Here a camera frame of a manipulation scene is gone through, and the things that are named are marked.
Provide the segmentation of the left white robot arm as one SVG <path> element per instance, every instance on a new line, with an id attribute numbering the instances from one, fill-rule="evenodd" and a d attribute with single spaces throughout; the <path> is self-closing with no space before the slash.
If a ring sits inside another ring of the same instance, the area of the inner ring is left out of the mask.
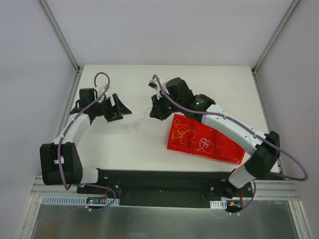
<path id="1" fill-rule="evenodd" d="M 107 122 L 112 122 L 132 114 L 116 93 L 112 94 L 112 98 L 114 103 L 106 94 L 99 96 L 94 88 L 80 89 L 79 99 L 70 112 L 66 127 L 53 142 L 40 147 L 42 180 L 45 185 L 88 184 L 88 188 L 95 194 L 104 191 L 106 183 L 99 177 L 99 170 L 82 166 L 77 145 L 95 118 L 104 117 Z"/>

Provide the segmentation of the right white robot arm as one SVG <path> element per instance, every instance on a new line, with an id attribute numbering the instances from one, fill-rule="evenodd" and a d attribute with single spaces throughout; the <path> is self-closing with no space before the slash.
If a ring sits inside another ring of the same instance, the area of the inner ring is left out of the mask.
<path id="1" fill-rule="evenodd" d="M 181 113 L 222 133 L 249 154 L 250 157 L 245 163 L 214 187 L 216 194 L 231 199 L 238 195 L 247 183 L 254 179 L 263 179 L 271 172 L 280 156 L 280 138 L 276 132 L 254 131 L 227 114 L 210 97 L 193 94 L 181 78 L 162 83 L 157 75 L 153 75 L 149 86 L 156 91 L 152 96 L 152 118 L 165 120 L 173 113 Z"/>

